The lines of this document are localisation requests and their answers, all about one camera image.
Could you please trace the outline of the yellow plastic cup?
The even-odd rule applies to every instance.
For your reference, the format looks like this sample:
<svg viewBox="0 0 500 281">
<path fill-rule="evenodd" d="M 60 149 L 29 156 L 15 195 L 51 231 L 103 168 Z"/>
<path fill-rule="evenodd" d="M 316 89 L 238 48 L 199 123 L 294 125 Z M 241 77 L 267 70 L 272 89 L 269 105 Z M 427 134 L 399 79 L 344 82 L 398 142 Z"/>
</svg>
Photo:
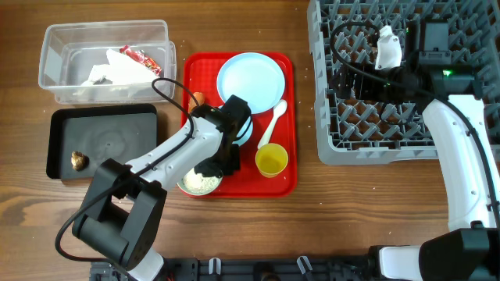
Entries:
<svg viewBox="0 0 500 281">
<path fill-rule="evenodd" d="M 279 144 L 265 144 L 255 154 L 257 169 L 266 178 L 273 178 L 283 172 L 288 160 L 286 149 Z"/>
</svg>

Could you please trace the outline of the orange carrot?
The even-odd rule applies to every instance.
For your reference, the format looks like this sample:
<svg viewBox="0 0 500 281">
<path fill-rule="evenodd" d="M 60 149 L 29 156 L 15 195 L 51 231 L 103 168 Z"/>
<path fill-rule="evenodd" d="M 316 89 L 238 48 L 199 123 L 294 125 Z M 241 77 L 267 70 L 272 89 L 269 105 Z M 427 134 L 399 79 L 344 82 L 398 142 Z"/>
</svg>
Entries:
<svg viewBox="0 0 500 281">
<path fill-rule="evenodd" d="M 190 97 L 188 103 L 188 111 L 192 112 L 197 106 L 203 105 L 205 103 L 205 95 L 202 92 L 195 92 Z"/>
</svg>

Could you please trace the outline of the white napkin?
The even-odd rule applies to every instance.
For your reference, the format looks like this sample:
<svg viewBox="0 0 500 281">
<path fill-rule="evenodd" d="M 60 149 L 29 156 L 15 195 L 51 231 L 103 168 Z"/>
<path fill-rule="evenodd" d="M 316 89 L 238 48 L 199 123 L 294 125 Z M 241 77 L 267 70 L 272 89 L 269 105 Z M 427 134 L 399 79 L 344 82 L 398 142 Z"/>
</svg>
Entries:
<svg viewBox="0 0 500 281">
<path fill-rule="evenodd" d="M 106 51 L 107 64 L 94 65 L 88 78 L 81 84 L 91 86 L 109 80 L 112 84 L 140 84 L 152 82 L 159 78 L 151 70 L 142 64 L 135 62 L 127 55 L 121 54 L 120 50 L 108 49 Z"/>
</svg>

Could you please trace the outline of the brown food scrap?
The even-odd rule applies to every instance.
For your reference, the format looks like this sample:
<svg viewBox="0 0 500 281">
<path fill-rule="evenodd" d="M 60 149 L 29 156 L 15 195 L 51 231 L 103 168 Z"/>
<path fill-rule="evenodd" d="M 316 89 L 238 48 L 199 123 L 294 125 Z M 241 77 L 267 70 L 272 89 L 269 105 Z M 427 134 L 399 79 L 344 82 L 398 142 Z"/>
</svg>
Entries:
<svg viewBox="0 0 500 281">
<path fill-rule="evenodd" d="M 70 162 L 74 170 L 81 171 L 88 166 L 89 160 L 88 157 L 82 152 L 73 151 L 71 153 Z"/>
</svg>

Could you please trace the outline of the red snack wrapper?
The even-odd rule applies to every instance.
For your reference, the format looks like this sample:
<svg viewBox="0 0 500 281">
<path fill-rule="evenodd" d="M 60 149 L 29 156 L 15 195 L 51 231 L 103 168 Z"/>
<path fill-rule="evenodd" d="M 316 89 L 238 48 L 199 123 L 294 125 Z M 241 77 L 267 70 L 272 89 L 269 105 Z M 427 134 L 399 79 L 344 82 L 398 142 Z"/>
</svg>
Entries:
<svg viewBox="0 0 500 281">
<path fill-rule="evenodd" d="M 138 62 L 151 70 L 156 76 L 159 76 L 162 72 L 162 67 L 151 57 L 147 56 L 142 50 L 134 51 L 129 45 L 125 45 L 120 49 L 120 53 L 127 55 L 135 62 Z"/>
</svg>

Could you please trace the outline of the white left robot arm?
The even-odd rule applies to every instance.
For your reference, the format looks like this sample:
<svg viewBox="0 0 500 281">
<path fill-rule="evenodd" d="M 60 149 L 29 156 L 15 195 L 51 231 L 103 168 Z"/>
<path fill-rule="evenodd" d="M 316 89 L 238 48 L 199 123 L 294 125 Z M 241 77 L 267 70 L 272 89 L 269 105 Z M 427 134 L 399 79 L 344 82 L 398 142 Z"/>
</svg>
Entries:
<svg viewBox="0 0 500 281">
<path fill-rule="evenodd" d="M 251 119 L 248 103 L 231 96 L 219 108 L 196 104 L 172 137 L 145 155 L 121 164 L 110 158 L 95 171 L 81 207 L 61 226 L 55 249 L 64 258 L 86 257 L 63 250 L 67 229 L 135 280 L 172 280 L 166 259 L 152 245 L 158 233 L 167 191 L 189 171 L 220 179 L 240 168 L 235 141 Z"/>
</svg>

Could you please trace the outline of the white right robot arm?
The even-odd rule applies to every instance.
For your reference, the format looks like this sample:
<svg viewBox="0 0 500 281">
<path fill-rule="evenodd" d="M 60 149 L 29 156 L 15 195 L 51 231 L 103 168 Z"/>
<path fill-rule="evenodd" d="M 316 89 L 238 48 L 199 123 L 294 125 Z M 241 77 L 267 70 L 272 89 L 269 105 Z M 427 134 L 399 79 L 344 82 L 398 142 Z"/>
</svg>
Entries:
<svg viewBox="0 0 500 281">
<path fill-rule="evenodd" d="M 375 27 L 373 66 L 343 62 L 330 85 L 343 98 L 411 101 L 430 131 L 445 181 L 448 232 L 419 246 L 374 246 L 376 279 L 496 280 L 499 277 L 499 173 L 486 131 L 475 69 L 455 64 L 445 20 L 411 22 L 400 44 Z"/>
</svg>

